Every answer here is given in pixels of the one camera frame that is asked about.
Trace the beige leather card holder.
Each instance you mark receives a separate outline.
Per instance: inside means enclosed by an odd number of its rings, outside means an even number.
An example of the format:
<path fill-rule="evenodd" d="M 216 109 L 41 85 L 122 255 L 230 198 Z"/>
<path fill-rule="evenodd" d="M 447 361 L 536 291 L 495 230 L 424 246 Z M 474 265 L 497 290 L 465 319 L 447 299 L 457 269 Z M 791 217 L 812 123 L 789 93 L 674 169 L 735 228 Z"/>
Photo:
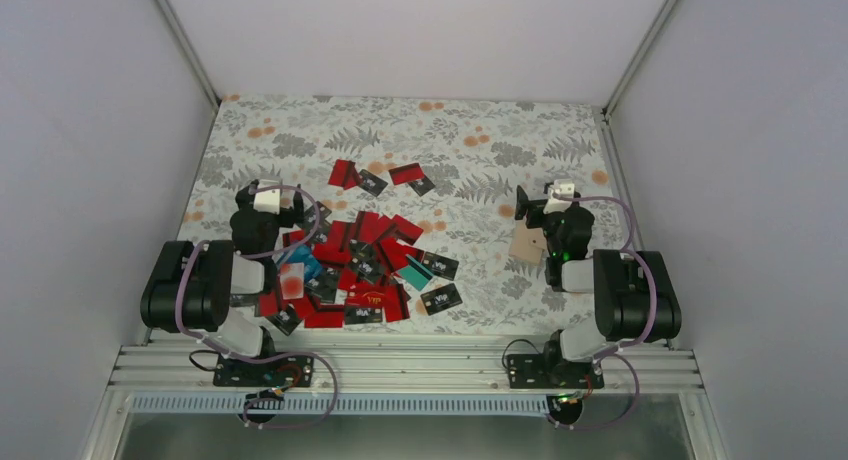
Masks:
<path fill-rule="evenodd" d="M 511 258 L 538 266 L 546 249 L 547 242 L 541 228 L 530 229 L 524 220 L 516 222 L 509 247 Z"/>

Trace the black vip card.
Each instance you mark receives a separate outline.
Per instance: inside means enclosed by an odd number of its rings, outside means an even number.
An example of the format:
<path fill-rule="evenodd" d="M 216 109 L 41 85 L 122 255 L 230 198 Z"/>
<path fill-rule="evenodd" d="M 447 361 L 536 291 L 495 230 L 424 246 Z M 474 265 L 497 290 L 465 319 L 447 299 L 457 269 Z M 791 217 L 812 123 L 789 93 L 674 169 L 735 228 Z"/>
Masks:
<path fill-rule="evenodd" d="M 421 301 L 428 316 L 451 309 L 463 303 L 455 283 L 435 288 L 421 295 Z"/>
<path fill-rule="evenodd" d="M 383 311 L 376 307 L 346 306 L 345 325 L 374 324 L 383 321 Z"/>
<path fill-rule="evenodd" d="M 358 177 L 358 186 L 373 197 L 378 197 L 388 186 L 387 181 L 366 169 L 360 170 L 358 172 Z"/>
<path fill-rule="evenodd" d="M 459 268 L 457 260 L 433 252 L 424 252 L 421 263 L 433 275 L 447 280 L 454 280 Z"/>

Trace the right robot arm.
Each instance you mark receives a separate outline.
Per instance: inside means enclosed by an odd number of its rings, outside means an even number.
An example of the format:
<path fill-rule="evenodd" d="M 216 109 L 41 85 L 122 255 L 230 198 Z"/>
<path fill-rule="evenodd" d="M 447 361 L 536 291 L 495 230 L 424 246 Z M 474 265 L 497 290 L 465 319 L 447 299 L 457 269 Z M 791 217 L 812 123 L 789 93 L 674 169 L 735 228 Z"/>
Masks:
<path fill-rule="evenodd" d="M 662 254 L 637 251 L 630 207 L 608 196 L 625 216 L 627 238 L 619 248 L 589 248 L 595 216 L 587 208 L 602 196 L 584 197 L 563 181 L 547 184 L 546 196 L 533 200 L 516 189 L 515 219 L 545 240 L 545 280 L 555 292 L 590 293 L 594 322 L 564 329 L 552 336 L 541 364 L 544 379 L 565 387 L 580 373 L 580 363 L 597 363 L 620 350 L 675 338 L 682 327 L 682 311 Z"/>

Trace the blue card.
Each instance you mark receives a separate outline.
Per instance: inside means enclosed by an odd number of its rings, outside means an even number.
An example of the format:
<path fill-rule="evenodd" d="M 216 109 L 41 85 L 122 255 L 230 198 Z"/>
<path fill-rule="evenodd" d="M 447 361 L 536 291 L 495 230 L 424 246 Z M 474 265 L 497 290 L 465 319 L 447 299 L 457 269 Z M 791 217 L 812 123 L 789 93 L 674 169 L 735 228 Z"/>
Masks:
<path fill-rule="evenodd" d="M 300 263 L 303 265 L 303 278 L 305 281 L 311 281 L 317 278 L 324 271 L 324 267 L 315 258 L 312 253 L 312 249 L 308 245 L 300 245 L 296 249 L 292 249 L 281 255 L 276 261 L 278 268 L 282 268 L 283 265 L 292 263 Z"/>

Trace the white card red spot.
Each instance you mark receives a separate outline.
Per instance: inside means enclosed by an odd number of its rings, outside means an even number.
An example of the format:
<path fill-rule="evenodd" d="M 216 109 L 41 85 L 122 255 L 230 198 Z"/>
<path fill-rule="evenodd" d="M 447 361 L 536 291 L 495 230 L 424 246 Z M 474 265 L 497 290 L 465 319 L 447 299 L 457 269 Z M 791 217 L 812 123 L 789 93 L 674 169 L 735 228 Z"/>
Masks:
<path fill-rule="evenodd" d="M 284 263 L 279 270 L 279 285 L 283 300 L 304 296 L 305 266 L 303 263 Z"/>

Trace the red card top left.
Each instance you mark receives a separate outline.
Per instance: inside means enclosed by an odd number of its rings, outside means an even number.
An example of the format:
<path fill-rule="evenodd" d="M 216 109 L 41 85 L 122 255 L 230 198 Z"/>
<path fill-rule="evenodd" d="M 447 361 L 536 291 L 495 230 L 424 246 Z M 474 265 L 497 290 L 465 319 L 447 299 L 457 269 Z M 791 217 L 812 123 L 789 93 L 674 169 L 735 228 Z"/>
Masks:
<path fill-rule="evenodd" d="M 328 184 L 348 190 L 358 187 L 361 183 L 356 165 L 351 160 L 338 159 L 331 171 Z"/>

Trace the black card top right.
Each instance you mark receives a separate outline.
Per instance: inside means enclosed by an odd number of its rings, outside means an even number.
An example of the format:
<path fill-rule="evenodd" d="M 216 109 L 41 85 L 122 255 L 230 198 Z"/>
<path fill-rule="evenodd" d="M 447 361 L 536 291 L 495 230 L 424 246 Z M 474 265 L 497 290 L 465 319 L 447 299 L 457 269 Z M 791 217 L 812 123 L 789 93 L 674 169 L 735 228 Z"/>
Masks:
<path fill-rule="evenodd" d="M 435 184 L 427 176 L 416 179 L 408 183 L 408 186 L 419 196 L 422 197 L 435 189 Z"/>

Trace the black vip card bottom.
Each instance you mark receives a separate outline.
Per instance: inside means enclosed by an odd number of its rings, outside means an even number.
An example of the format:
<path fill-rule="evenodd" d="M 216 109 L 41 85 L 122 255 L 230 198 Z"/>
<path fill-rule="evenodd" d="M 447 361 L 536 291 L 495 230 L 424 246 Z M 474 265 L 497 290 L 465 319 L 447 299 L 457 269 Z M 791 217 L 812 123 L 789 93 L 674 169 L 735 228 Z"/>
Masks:
<path fill-rule="evenodd" d="M 346 306 L 345 325 L 374 324 L 383 321 L 383 311 L 376 307 Z"/>

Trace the red card top right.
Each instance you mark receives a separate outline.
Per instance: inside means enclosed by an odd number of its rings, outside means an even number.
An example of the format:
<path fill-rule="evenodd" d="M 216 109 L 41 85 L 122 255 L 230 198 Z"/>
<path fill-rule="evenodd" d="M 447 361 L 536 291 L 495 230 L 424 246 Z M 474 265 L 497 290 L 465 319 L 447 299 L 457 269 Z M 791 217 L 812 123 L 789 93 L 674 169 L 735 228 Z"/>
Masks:
<path fill-rule="evenodd" d="M 394 185 L 416 182 L 425 177 L 425 173 L 419 163 L 397 166 L 389 169 L 388 173 Z"/>

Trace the red card pile right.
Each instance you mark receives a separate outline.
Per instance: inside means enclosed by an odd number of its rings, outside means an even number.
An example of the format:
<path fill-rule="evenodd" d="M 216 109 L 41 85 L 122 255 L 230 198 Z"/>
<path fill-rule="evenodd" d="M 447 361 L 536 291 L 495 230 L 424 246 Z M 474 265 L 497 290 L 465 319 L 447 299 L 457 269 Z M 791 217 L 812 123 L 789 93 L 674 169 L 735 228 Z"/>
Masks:
<path fill-rule="evenodd" d="M 424 230 L 417 224 L 407 220 L 400 215 L 394 215 L 390 219 L 391 233 L 399 240 L 414 245 L 421 237 Z"/>

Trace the teal card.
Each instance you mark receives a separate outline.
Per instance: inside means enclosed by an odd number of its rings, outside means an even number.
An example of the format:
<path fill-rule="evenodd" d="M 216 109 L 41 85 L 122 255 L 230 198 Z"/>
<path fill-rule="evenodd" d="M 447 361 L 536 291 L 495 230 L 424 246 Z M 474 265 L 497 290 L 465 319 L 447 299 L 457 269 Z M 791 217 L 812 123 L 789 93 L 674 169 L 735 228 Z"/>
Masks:
<path fill-rule="evenodd" d="M 407 254 L 406 265 L 396 273 L 417 291 L 423 291 L 433 280 L 434 274 L 413 256 Z"/>

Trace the floral table mat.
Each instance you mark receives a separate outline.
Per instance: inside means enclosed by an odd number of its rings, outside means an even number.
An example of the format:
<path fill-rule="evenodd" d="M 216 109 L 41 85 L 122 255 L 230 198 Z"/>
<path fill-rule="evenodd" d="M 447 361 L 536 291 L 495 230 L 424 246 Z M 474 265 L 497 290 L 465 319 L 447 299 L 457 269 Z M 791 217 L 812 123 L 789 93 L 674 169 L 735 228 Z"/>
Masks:
<path fill-rule="evenodd" d="M 373 197 L 328 180 L 338 159 L 388 182 Z M 419 163 L 435 189 L 419 197 L 389 169 Z M 227 239 L 235 195 L 255 179 L 300 185 L 333 221 L 358 213 L 400 215 L 419 225 L 417 246 L 459 262 L 463 303 L 428 316 L 418 292 L 397 334 L 545 336 L 591 324 L 588 294 L 557 293 L 544 266 L 513 259 L 515 191 L 532 198 L 546 183 L 575 183 L 595 216 L 591 246 L 627 237 L 592 107 L 583 104 L 232 94 L 220 107 L 178 232 L 181 240 Z"/>

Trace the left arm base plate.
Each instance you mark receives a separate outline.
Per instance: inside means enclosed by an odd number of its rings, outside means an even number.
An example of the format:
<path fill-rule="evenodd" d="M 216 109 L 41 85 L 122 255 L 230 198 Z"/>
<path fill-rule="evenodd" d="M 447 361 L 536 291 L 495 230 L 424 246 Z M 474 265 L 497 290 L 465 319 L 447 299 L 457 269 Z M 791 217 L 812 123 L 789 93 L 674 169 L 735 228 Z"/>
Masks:
<path fill-rule="evenodd" d="M 274 362 L 255 364 L 220 357 L 213 385 L 245 388 L 308 388 L 312 383 L 314 359 L 309 356 L 286 356 Z"/>

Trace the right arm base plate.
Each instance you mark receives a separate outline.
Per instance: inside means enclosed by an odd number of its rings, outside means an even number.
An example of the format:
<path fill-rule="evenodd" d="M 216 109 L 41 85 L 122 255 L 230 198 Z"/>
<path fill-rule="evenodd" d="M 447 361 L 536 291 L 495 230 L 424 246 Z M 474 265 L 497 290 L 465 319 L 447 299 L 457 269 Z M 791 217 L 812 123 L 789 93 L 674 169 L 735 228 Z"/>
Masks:
<path fill-rule="evenodd" d="M 512 389 L 603 389 L 602 371 L 590 362 L 548 364 L 542 354 L 509 354 L 506 372 Z"/>

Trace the aluminium rail frame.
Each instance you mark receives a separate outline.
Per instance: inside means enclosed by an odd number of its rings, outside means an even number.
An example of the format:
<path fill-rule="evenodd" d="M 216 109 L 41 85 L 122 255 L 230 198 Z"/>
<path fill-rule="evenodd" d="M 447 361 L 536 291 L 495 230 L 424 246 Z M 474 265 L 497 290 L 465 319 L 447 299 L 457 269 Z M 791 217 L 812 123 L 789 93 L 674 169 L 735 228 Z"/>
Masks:
<path fill-rule="evenodd" d="M 242 414 L 268 385 L 226 384 L 195 341 L 160 331 L 120 349 L 87 459 L 722 459 L 703 381 L 690 351 L 663 344 L 603 361 L 582 389 L 574 426 L 549 420 L 574 387 L 517 388 L 502 366 L 513 336 L 298 330 L 278 336 L 299 385 Z"/>

